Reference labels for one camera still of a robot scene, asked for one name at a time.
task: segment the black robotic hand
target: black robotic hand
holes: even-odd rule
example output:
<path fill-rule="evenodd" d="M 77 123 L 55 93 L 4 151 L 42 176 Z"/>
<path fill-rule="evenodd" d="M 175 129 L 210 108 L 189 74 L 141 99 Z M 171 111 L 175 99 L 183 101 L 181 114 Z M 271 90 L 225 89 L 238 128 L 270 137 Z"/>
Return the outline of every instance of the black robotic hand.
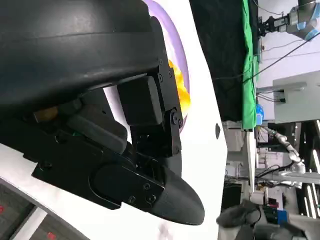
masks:
<path fill-rule="evenodd" d="M 35 178 L 112 210 L 204 221 L 181 178 L 178 91 L 147 5 L 3 0 L 0 29 L 0 143 L 36 162 Z M 112 85 L 132 144 L 102 89 Z"/>

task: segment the blue object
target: blue object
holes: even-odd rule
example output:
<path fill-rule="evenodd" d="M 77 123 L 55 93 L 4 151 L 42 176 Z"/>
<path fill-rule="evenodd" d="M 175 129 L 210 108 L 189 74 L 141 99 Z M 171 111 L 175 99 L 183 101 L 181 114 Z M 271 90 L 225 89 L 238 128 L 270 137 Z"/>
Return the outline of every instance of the blue object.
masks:
<path fill-rule="evenodd" d="M 313 29 L 305 36 L 304 40 L 309 41 L 310 39 L 312 39 L 318 33 L 319 33 L 319 31 L 317 29 Z"/>
<path fill-rule="evenodd" d="M 320 17 L 320 2 L 317 2 L 315 4 L 314 12 L 312 14 L 311 20 L 312 19 L 317 19 Z"/>
<path fill-rule="evenodd" d="M 287 211 L 278 210 L 278 224 L 283 224 L 288 222 Z"/>
<path fill-rule="evenodd" d="M 265 118 L 264 108 L 260 104 L 256 104 L 255 112 L 256 112 L 256 124 L 258 126 L 261 126 Z"/>
<path fill-rule="evenodd" d="M 262 118 L 262 115 L 260 113 L 256 114 L 256 125 L 261 126 L 264 119 Z"/>
<path fill-rule="evenodd" d="M 306 25 L 307 23 L 304 21 L 304 22 L 300 22 L 296 25 L 296 28 L 300 31 L 302 29 L 305 29 L 306 28 Z"/>

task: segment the cable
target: cable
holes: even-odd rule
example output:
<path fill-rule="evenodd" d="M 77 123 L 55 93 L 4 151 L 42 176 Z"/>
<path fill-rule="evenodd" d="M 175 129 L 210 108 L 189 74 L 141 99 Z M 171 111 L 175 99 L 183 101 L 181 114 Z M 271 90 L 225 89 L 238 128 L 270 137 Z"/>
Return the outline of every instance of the cable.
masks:
<path fill-rule="evenodd" d="M 254 223 L 252 223 L 252 224 L 251 224 L 251 227 L 252 227 L 252 228 L 257 224 L 257 222 L 259 222 L 259 221 L 260 221 L 260 219 L 261 219 L 261 217 L 262 217 L 262 212 L 261 212 L 261 210 L 260 210 L 260 207 L 259 207 L 259 206 L 257 207 L 257 210 L 259 211 L 260 216 L 259 216 L 259 218 L 258 218 L 258 220 L 257 220 L 257 221 L 255 221 Z"/>
<path fill-rule="evenodd" d="M 278 16 L 283 16 L 283 15 L 285 14 L 284 12 L 282 12 L 282 13 L 276 13 L 276 12 L 269 11 L 269 10 L 267 10 L 267 9 L 265 9 L 265 8 L 263 8 L 263 7 L 261 7 L 261 6 L 259 6 L 259 5 L 258 5 L 258 3 L 256 2 L 256 0 L 253 0 L 253 2 L 254 2 L 254 4 L 255 4 L 258 8 L 260 8 L 260 9 L 262 9 L 262 10 L 266 11 L 267 13 L 275 14 L 275 15 L 278 15 Z"/>
<path fill-rule="evenodd" d="M 291 50 L 290 52 L 288 52 L 287 54 L 285 54 L 284 56 L 280 57 L 280 58 L 267 58 L 267 59 L 264 59 L 264 61 L 267 61 L 267 60 L 275 60 L 277 59 L 277 61 L 273 62 L 272 64 L 270 64 L 269 66 L 267 66 L 266 68 L 262 69 L 261 71 L 257 72 L 256 74 L 254 74 L 252 77 L 249 77 L 247 78 L 245 81 L 242 82 L 242 84 L 245 84 L 247 83 L 249 80 L 253 79 L 254 77 L 258 76 L 259 74 L 261 74 L 262 72 L 266 71 L 267 69 L 271 68 L 273 65 L 277 64 L 278 62 L 280 62 L 282 59 L 284 58 L 287 58 L 287 57 L 294 57 L 294 56 L 302 56 L 302 55 L 308 55 L 308 54 L 315 54 L 315 53 L 318 53 L 318 52 L 310 52 L 310 53 L 305 53 L 305 54 L 297 54 L 297 55 L 291 55 L 289 56 L 290 54 L 292 54 L 294 51 L 296 51 L 297 49 L 301 48 L 302 46 L 304 46 L 306 43 L 310 42 L 311 40 L 313 40 L 314 38 L 316 38 L 318 35 L 320 35 L 320 32 L 318 34 L 316 34 L 315 36 L 313 36 L 312 38 L 310 38 L 309 40 L 303 42 L 302 44 L 300 44 L 299 46 L 297 46 L 296 48 L 294 48 L 293 50 Z M 294 43 L 296 41 L 293 41 L 293 42 L 290 42 L 286 45 L 283 45 L 283 46 L 277 46 L 277 47 L 274 47 L 274 48 L 282 48 L 282 47 L 285 47 L 285 46 L 288 46 L 292 43 Z M 237 79 L 239 77 L 242 77 L 244 74 L 246 74 L 247 72 L 249 72 L 252 67 L 252 64 L 253 64 L 254 60 L 252 59 L 252 61 L 250 62 L 250 67 L 249 69 L 247 69 L 246 71 L 244 71 L 243 73 L 239 74 L 239 75 L 236 75 L 236 76 L 225 76 L 225 77 L 216 77 L 216 78 L 213 78 L 212 80 L 220 80 L 220 79 Z M 233 88 L 236 87 L 236 84 L 233 85 L 232 87 L 230 87 L 229 89 L 227 89 L 226 91 L 230 91 L 232 90 Z"/>
<path fill-rule="evenodd" d="M 306 56 L 306 55 L 311 55 L 311 54 L 320 54 L 320 51 L 313 51 L 313 52 L 307 52 L 307 53 L 301 53 L 301 54 L 294 54 L 294 55 L 287 56 L 287 58 Z M 276 60 L 276 59 L 279 59 L 279 58 L 280 57 L 271 57 L 271 58 L 263 59 L 263 61 Z"/>
<path fill-rule="evenodd" d="M 290 163 L 290 164 L 288 164 L 288 165 L 286 165 L 286 166 L 281 166 L 281 167 L 278 167 L 278 168 L 276 168 L 276 169 L 272 169 L 272 170 L 270 170 L 270 171 L 267 171 L 267 172 L 264 172 L 264 173 L 262 173 L 262 174 L 259 174 L 259 175 L 256 176 L 255 178 L 256 178 L 256 179 L 260 179 L 260 178 L 264 177 L 264 176 L 267 175 L 267 174 L 272 174 L 272 173 L 274 173 L 274 172 L 276 172 L 276 171 L 285 170 L 285 169 L 287 169 L 287 168 L 290 168 L 293 164 L 294 164 L 294 162 L 292 162 L 292 163 Z"/>
<path fill-rule="evenodd" d="M 317 33 L 316 35 L 314 35 L 313 37 L 311 37 L 309 40 L 305 41 L 304 43 L 300 44 L 299 46 L 297 46 L 296 48 L 294 48 L 293 50 L 291 50 L 290 52 L 288 52 L 287 54 L 285 54 L 283 57 L 281 57 L 280 59 L 278 59 L 277 61 L 273 62 L 272 64 L 270 64 L 269 66 L 265 67 L 264 69 L 262 69 L 261 71 L 257 72 L 256 74 L 254 74 L 252 77 L 247 78 L 242 84 L 247 83 L 248 81 L 250 81 L 251 79 L 253 79 L 254 77 L 258 76 L 259 74 L 263 73 L 264 71 L 268 70 L 269 68 L 271 68 L 273 65 L 277 64 L 278 62 L 280 62 L 282 59 L 286 58 L 287 56 L 289 56 L 290 54 L 292 54 L 294 51 L 296 51 L 297 49 L 301 48 L 302 46 L 304 46 L 305 44 L 307 44 L 308 42 L 310 42 L 311 40 L 315 39 L 316 37 L 318 37 L 320 35 L 320 32 Z M 232 86 L 231 88 L 228 89 L 228 91 L 230 91 L 231 89 L 233 89 L 234 87 L 236 87 L 236 85 Z"/>
<path fill-rule="evenodd" d="M 301 42 L 301 41 L 304 41 L 304 40 L 303 40 L 303 39 L 295 40 L 295 41 L 292 41 L 292 42 L 287 43 L 287 44 L 285 44 L 285 45 L 275 46 L 275 47 L 272 47 L 272 48 L 270 48 L 270 49 L 264 50 L 264 51 L 262 51 L 262 52 L 265 53 L 265 52 L 269 52 L 269 51 L 271 51 L 271 50 L 273 50 L 273 49 L 284 48 L 284 47 L 286 47 L 286 46 L 289 46 L 289 45 L 291 45 L 291 44 L 294 44 L 294 43 L 296 43 L 296 42 Z"/>
<path fill-rule="evenodd" d="M 241 74 L 239 74 L 239 75 L 236 75 L 236 76 L 222 76 L 222 77 L 216 77 L 216 78 L 213 78 L 212 80 L 220 80 L 220 79 L 237 79 L 237 78 L 240 78 L 240 77 L 242 77 L 243 75 L 245 75 L 247 72 L 249 72 L 249 71 L 251 71 L 251 70 L 252 70 L 253 62 L 254 62 L 254 60 L 252 59 L 252 60 L 250 61 L 249 69 L 247 69 L 246 71 L 244 71 L 243 73 L 241 73 Z"/>
<path fill-rule="evenodd" d="M 265 141 L 266 143 L 268 142 L 268 141 L 266 141 L 265 138 L 262 136 L 262 131 L 261 131 L 261 129 L 260 129 L 260 131 L 258 132 L 258 137 L 259 137 L 259 139 L 260 139 L 260 137 L 261 137 L 262 140 Z"/>
<path fill-rule="evenodd" d="M 272 101 L 279 101 L 280 102 L 279 99 L 275 99 L 275 98 L 272 98 L 270 96 L 262 95 L 261 93 L 257 94 L 257 96 L 260 96 L 262 98 L 269 99 L 269 100 L 272 100 Z"/>
<path fill-rule="evenodd" d="M 264 100 L 266 100 L 266 101 L 268 101 L 268 102 L 281 103 L 281 101 L 279 101 L 279 100 L 267 98 L 267 97 L 264 97 L 264 96 L 261 96 L 261 95 L 258 95 L 257 97 L 258 97 L 258 98 L 261 98 L 261 99 L 264 99 Z"/>
<path fill-rule="evenodd" d="M 264 174 L 266 171 L 270 170 L 271 168 L 278 166 L 278 168 L 280 168 L 280 166 L 278 164 L 272 165 L 270 167 L 268 167 L 266 170 L 264 170 L 263 172 L 260 172 L 257 176 L 255 176 L 256 178 L 259 178 L 260 175 Z"/>

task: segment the yellow object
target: yellow object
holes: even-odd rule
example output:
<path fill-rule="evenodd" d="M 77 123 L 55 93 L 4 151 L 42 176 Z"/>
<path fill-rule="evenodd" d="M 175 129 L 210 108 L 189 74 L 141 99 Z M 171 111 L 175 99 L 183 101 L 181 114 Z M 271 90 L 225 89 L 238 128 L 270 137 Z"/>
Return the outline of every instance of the yellow object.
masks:
<path fill-rule="evenodd" d="M 188 110 L 191 105 L 190 94 L 188 93 L 185 87 L 184 76 L 182 75 L 182 72 L 180 71 L 180 69 L 177 66 L 175 66 L 170 60 L 169 60 L 169 66 L 170 68 L 173 68 L 173 71 L 174 71 L 175 83 L 178 89 L 182 116 L 185 118 L 188 114 Z"/>

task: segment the ceiling light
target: ceiling light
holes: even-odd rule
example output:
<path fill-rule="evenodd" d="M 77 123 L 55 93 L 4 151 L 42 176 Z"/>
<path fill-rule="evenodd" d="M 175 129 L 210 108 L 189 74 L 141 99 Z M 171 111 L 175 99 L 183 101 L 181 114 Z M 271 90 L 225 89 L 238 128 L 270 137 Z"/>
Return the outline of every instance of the ceiling light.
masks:
<path fill-rule="evenodd" d="M 317 170 L 318 174 L 320 174 L 320 163 L 319 163 L 319 158 L 318 158 L 317 151 L 314 149 L 312 151 L 312 154 L 313 154 L 313 159 L 314 159 L 314 162 L 315 162 L 316 170 Z"/>
<path fill-rule="evenodd" d="M 304 204 L 305 204 L 306 215 L 307 215 L 308 217 L 310 217 L 309 207 L 308 207 L 308 202 L 307 202 L 307 198 L 306 198 L 306 197 L 304 197 Z"/>
<path fill-rule="evenodd" d="M 312 183 L 312 189 L 313 189 L 313 194 L 314 194 L 314 200 L 315 200 L 315 204 L 316 204 L 316 210 L 318 212 L 318 216 L 320 217 L 320 209 L 318 207 L 319 202 L 318 202 L 318 196 L 317 196 L 317 192 L 316 192 L 316 186 L 314 183 Z"/>
<path fill-rule="evenodd" d="M 319 120 L 316 121 L 316 126 L 318 127 L 318 131 L 320 132 L 320 121 Z"/>
<path fill-rule="evenodd" d="M 317 218 L 317 215 L 316 215 L 316 209 L 315 209 L 315 205 L 314 205 L 314 198 L 312 197 L 312 193 L 311 193 L 311 187 L 308 186 L 306 188 L 308 190 L 308 196 L 309 196 L 309 203 L 310 203 L 310 208 L 311 208 L 311 214 L 312 214 L 312 217 L 314 219 Z"/>

